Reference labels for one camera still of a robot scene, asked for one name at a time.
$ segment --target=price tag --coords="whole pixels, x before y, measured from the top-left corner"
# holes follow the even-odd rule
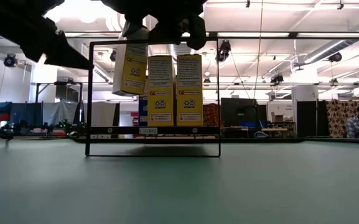
[[[139,128],[140,134],[157,134],[157,128]]]

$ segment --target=ceiling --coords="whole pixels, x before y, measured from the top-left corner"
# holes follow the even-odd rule
[[[355,29],[359,26],[359,0],[343,0],[343,3],[344,8],[337,10],[340,4],[339,0],[251,0],[251,5],[247,8],[246,1],[209,0],[205,5],[203,18],[207,32],[357,31]],[[119,31],[124,23],[122,15],[98,1],[67,0],[60,8],[49,12],[48,16],[57,21],[58,28],[64,30],[69,37],[86,36],[83,39],[69,40],[70,44],[85,55],[88,54],[89,43],[98,40],[92,39],[92,37],[103,35],[114,40],[119,36]],[[148,29],[152,29],[156,22],[149,16],[144,20]],[[89,31],[104,33],[89,34],[87,33]],[[231,39],[231,54],[219,68],[220,82],[243,81],[249,86],[222,85],[221,88],[238,89],[239,91],[244,91],[245,88],[253,89],[252,84],[255,81],[258,83],[264,80],[270,82],[270,77],[275,74],[274,68],[278,65],[281,69],[276,73],[281,73],[285,82],[291,82],[291,74],[295,71],[291,67],[290,60],[294,60],[295,55],[303,57],[330,41]],[[99,46],[95,48],[95,64],[109,77],[114,72],[114,63],[108,56],[115,47]],[[170,54],[170,48],[166,45],[152,45],[149,54]],[[18,46],[8,40],[0,39],[0,58],[7,53],[16,53],[19,60],[33,63],[21,54]],[[203,55],[203,72],[210,73],[209,77],[212,82],[214,79],[216,80],[218,70],[215,63],[216,43],[207,42],[205,47],[195,53]],[[338,78],[340,82],[359,81],[359,42],[341,50],[340,53],[343,56],[341,62],[330,63],[323,60],[310,65],[308,69],[317,71],[317,79],[320,82],[327,82],[333,77]],[[88,72],[67,68],[59,70],[59,75],[85,82]],[[204,86],[206,90],[215,88],[215,85]]]

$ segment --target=white pillar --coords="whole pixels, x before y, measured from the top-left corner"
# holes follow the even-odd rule
[[[33,65],[31,67],[31,83],[53,83],[57,80],[58,67],[53,65]],[[29,103],[35,102],[36,85],[30,86]],[[56,86],[49,85],[38,96],[38,102],[55,103]]]

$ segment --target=green table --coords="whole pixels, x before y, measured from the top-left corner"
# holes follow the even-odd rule
[[[85,158],[70,140],[0,141],[0,223],[359,223],[359,144],[223,144],[219,159]]]

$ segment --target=yellow box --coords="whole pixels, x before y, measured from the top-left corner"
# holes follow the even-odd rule
[[[152,56],[148,60],[149,96],[147,125],[174,125],[174,69],[171,56]]]
[[[202,56],[177,57],[177,125],[203,126]]]
[[[131,34],[128,40],[148,39],[145,28]],[[134,96],[143,94],[146,81],[147,44],[119,44],[113,78],[113,94]]]

